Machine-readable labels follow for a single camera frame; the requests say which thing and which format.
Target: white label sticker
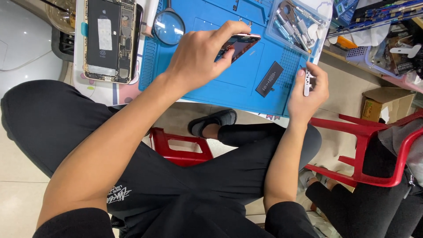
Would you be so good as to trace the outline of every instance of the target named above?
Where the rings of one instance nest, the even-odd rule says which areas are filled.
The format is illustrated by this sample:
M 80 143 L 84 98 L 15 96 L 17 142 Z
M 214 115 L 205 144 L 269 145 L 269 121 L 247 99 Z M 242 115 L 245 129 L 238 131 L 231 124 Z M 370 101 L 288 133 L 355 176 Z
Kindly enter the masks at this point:
M 112 50 L 112 22 L 110 19 L 97 19 L 97 22 L 100 50 Z

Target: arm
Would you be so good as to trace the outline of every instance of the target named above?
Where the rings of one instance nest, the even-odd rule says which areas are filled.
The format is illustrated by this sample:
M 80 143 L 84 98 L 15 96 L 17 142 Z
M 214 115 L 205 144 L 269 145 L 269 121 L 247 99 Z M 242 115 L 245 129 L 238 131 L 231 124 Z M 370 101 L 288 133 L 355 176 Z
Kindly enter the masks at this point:
M 107 211 L 107 193 L 146 131 L 177 99 L 227 69 L 234 51 L 214 62 L 220 48 L 232 35 L 250 30 L 243 22 L 227 22 L 219 30 L 185 34 L 166 71 L 63 160 L 47 186 L 37 228 L 54 216 L 78 208 Z M 125 123 L 129 120 L 138 123 Z
M 307 62 L 310 73 L 317 77 L 314 91 L 303 95 L 304 70 L 299 70 L 288 103 L 289 124 L 270 162 L 264 181 L 264 209 L 279 202 L 295 201 L 298 165 L 307 123 L 319 106 L 329 97 L 327 74 L 317 65 Z

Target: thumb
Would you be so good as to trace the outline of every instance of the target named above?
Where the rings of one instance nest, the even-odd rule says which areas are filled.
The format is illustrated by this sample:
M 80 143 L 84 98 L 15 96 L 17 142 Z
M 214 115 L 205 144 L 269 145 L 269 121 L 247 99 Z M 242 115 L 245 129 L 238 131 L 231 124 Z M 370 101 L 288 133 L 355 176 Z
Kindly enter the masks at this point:
M 226 51 L 222 58 L 215 62 L 214 64 L 214 73 L 217 76 L 219 76 L 223 71 L 225 71 L 229 66 L 231 66 L 232 63 L 232 56 L 235 52 L 234 49 L 229 49 Z
M 292 90 L 295 94 L 303 94 L 305 82 L 305 71 L 303 69 L 298 70 L 297 77 L 295 78 L 294 89 Z

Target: magnifying glass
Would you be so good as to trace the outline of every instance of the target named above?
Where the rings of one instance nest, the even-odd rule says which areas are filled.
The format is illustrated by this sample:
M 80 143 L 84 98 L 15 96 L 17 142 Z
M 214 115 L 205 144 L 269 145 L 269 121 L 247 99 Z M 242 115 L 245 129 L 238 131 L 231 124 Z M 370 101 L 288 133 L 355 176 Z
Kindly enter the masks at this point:
M 160 12 L 153 23 L 156 37 L 168 45 L 178 44 L 185 34 L 185 24 L 182 18 L 171 7 L 171 0 L 167 0 L 168 7 Z

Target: black sweatpants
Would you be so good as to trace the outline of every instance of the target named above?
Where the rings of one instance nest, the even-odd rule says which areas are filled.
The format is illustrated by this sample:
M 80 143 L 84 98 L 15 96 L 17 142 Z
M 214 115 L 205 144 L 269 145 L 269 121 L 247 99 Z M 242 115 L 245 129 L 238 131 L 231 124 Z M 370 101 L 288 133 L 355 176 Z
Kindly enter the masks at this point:
M 49 177 L 79 143 L 116 112 L 74 87 L 52 80 L 12 88 L 1 100 L 1 110 L 8 137 Z M 238 148 L 192 167 L 179 167 L 141 142 L 110 191 L 107 209 L 131 227 L 129 217 L 154 217 L 171 200 L 193 191 L 212 192 L 241 205 L 252 202 L 263 196 L 267 168 L 284 131 L 274 123 L 223 126 L 219 141 Z M 320 145 L 320 133 L 309 125 L 300 168 L 316 155 Z
M 375 136 L 365 153 L 363 173 L 391 177 L 396 156 Z M 305 195 L 327 216 L 343 238 L 410 238 L 423 215 L 421 194 L 405 195 L 406 176 L 391 188 L 359 183 L 351 193 L 341 184 L 329 191 L 313 183 Z

